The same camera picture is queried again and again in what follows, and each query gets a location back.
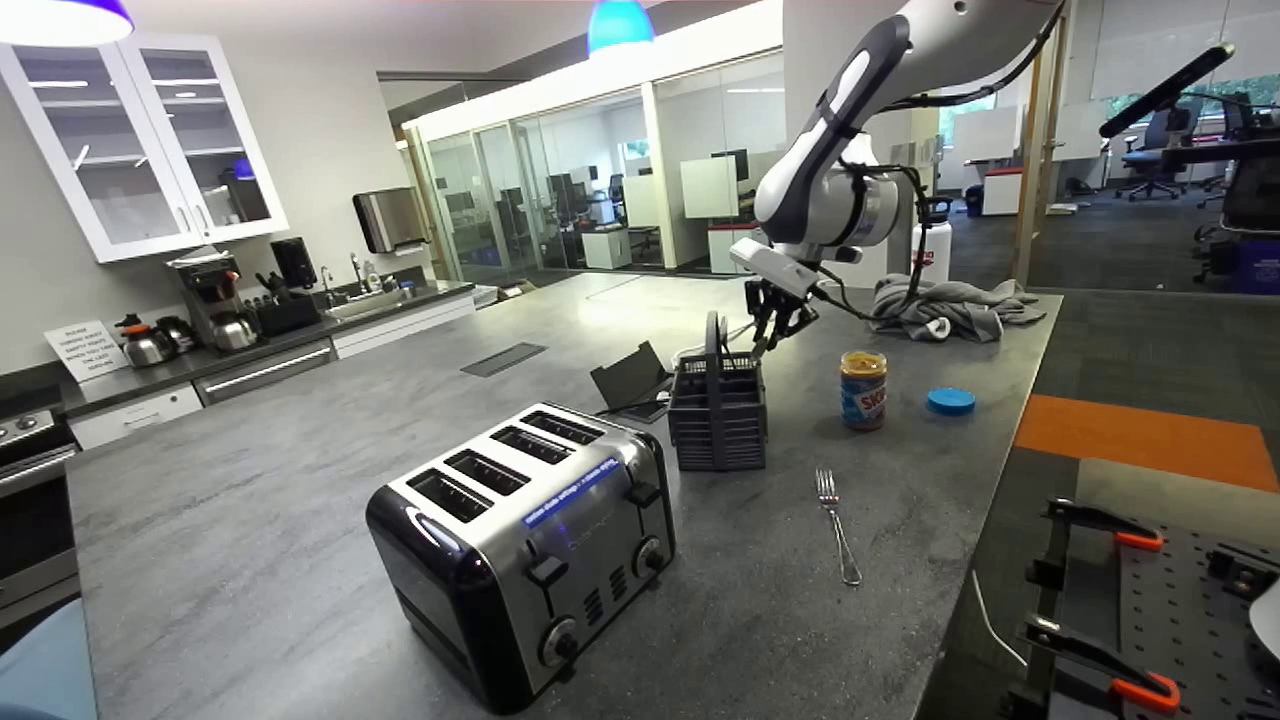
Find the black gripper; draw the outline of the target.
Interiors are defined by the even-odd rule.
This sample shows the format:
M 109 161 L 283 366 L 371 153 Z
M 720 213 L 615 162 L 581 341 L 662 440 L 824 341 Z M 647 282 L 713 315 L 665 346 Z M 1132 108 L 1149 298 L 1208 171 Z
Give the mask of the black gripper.
M 733 258 L 750 273 L 754 351 L 772 351 L 818 319 L 808 305 L 818 273 L 764 238 L 739 237 Z

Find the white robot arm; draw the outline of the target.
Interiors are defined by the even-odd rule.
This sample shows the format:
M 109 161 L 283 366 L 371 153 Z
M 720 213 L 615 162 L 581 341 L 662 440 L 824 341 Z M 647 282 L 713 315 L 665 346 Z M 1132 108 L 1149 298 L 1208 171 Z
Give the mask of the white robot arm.
M 973 105 L 1011 83 L 1044 49 L 1070 0 L 900 0 L 872 18 L 818 91 L 808 119 L 760 177 L 757 237 L 733 245 L 750 273 L 744 308 L 760 351 L 804 331 L 824 265 L 896 230 L 930 237 L 923 179 L 875 153 L 872 126 Z

